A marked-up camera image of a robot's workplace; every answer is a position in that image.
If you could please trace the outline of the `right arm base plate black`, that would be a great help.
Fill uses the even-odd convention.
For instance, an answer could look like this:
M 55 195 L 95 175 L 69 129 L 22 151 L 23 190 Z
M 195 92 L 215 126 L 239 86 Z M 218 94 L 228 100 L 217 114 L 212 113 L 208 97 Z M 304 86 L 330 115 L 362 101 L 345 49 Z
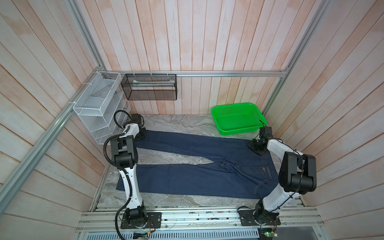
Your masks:
M 238 214 L 242 226 L 281 225 L 279 214 L 276 213 L 256 211 L 253 209 L 239 209 Z

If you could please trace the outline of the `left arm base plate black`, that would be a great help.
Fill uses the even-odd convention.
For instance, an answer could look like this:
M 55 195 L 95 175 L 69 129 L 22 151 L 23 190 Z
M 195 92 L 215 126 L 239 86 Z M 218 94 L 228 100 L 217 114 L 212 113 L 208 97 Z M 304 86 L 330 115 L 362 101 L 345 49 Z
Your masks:
M 124 213 L 120 228 L 123 230 L 127 229 L 159 229 L 162 222 L 162 213 L 149 212 L 146 216 L 129 216 Z

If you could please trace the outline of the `dark blue denim trousers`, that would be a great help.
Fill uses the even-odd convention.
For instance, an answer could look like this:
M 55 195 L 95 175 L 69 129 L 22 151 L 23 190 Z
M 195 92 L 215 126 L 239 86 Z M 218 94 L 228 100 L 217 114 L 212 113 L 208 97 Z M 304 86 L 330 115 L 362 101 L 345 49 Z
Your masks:
M 250 148 L 250 140 L 156 131 L 148 131 L 137 142 L 132 137 L 124 140 L 141 149 L 211 161 L 201 165 L 138 165 L 140 192 L 262 199 L 279 183 L 271 155 L 257 155 Z

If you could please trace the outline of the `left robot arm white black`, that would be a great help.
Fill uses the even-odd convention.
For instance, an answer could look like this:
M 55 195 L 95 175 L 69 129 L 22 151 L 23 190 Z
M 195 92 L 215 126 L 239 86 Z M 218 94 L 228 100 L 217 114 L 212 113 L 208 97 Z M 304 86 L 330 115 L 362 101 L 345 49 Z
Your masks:
M 147 224 L 147 213 L 139 190 L 137 164 L 139 161 L 136 141 L 146 136 L 144 118 L 132 115 L 123 132 L 111 139 L 112 163 L 118 168 L 128 204 L 125 207 L 121 228 L 143 228 Z

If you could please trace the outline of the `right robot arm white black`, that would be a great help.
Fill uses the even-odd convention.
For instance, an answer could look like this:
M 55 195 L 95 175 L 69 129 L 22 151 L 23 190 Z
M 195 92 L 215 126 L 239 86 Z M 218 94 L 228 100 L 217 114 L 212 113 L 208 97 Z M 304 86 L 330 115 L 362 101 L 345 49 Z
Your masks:
M 257 155 L 273 153 L 282 159 L 279 183 L 266 197 L 259 200 L 254 210 L 256 223 L 273 223 L 280 211 L 290 201 L 313 192 L 317 187 L 316 158 L 303 154 L 273 136 L 272 128 L 259 128 L 259 138 L 252 140 L 249 148 Z

